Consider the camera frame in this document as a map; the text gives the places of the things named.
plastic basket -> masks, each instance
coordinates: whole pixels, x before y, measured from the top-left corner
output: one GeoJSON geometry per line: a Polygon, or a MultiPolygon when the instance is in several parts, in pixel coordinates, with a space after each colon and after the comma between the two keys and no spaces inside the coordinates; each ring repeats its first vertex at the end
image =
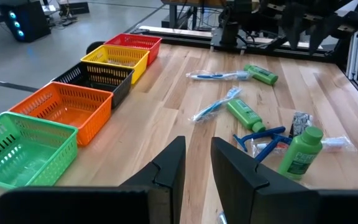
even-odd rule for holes
{"type": "Polygon", "coordinates": [[[111,114],[112,93],[51,82],[9,111],[78,128],[77,143],[87,145],[111,114]]]}
{"type": "Polygon", "coordinates": [[[132,84],[134,84],[147,68],[148,50],[131,49],[112,45],[102,45],[81,59],[82,62],[108,65],[112,67],[130,68],[132,84]]]}
{"type": "Polygon", "coordinates": [[[53,185],[77,155],[74,127],[0,114],[0,187],[53,185]]]}
{"type": "Polygon", "coordinates": [[[128,95],[133,73],[129,68],[80,62],[52,81],[112,91],[113,109],[128,95]]]}
{"type": "Polygon", "coordinates": [[[160,44],[162,38],[150,37],[146,35],[134,35],[134,34],[119,34],[115,38],[107,41],[106,45],[119,45],[123,47],[132,47],[136,49],[149,50],[149,59],[147,65],[150,65],[158,55],[160,51],[160,44]]]}

green shampoo bottle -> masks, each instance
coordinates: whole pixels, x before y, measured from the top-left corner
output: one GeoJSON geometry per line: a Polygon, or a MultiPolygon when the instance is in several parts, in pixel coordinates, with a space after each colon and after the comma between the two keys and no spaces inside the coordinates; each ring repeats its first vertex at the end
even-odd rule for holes
{"type": "Polygon", "coordinates": [[[293,180],[300,180],[323,148],[322,138],[322,130],[316,127],[307,127],[302,134],[293,138],[278,173],[293,180]]]}
{"type": "Polygon", "coordinates": [[[227,103],[226,107],[248,130],[256,133],[266,130],[266,127],[262,123],[262,118],[242,100],[233,99],[227,103]]]}
{"type": "Polygon", "coordinates": [[[278,80],[278,76],[273,72],[265,70],[255,65],[246,65],[244,71],[252,74],[252,78],[264,82],[268,85],[274,85],[278,80]]]}

wooden table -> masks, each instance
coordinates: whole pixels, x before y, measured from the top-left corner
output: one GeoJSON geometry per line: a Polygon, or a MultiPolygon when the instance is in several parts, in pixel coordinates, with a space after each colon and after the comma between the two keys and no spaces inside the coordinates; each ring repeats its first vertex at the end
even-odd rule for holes
{"type": "MultiPolygon", "coordinates": [[[[258,112],[268,128],[290,127],[296,110],[310,113],[325,136],[347,136],[358,148],[358,92],[333,64],[260,55],[234,55],[162,45],[158,59],[133,87],[91,144],[57,185],[115,186],[135,174],[178,135],[186,136],[186,180],[182,223],[214,223],[222,210],[214,183],[210,142],[218,136],[249,134],[226,110],[205,123],[189,121],[222,98],[232,86],[258,112]],[[249,82],[197,82],[193,70],[240,70],[251,63],[279,76],[274,87],[249,82]]],[[[279,157],[265,161],[276,168],[279,157]]],[[[302,182],[308,187],[358,189],[358,154],[321,153],[302,182]]]]}

green basket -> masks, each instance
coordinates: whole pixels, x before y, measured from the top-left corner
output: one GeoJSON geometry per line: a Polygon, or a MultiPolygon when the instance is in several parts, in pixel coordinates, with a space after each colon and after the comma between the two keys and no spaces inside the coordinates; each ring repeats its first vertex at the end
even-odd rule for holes
{"type": "Polygon", "coordinates": [[[0,114],[0,187],[53,185],[77,155],[72,126],[0,114]]]}

black basket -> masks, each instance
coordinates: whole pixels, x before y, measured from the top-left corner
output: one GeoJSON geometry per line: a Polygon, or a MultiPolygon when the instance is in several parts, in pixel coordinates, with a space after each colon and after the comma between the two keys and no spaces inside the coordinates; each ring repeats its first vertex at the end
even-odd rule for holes
{"type": "Polygon", "coordinates": [[[80,62],[52,81],[111,91],[113,109],[128,95],[133,73],[129,68],[80,62]]]}

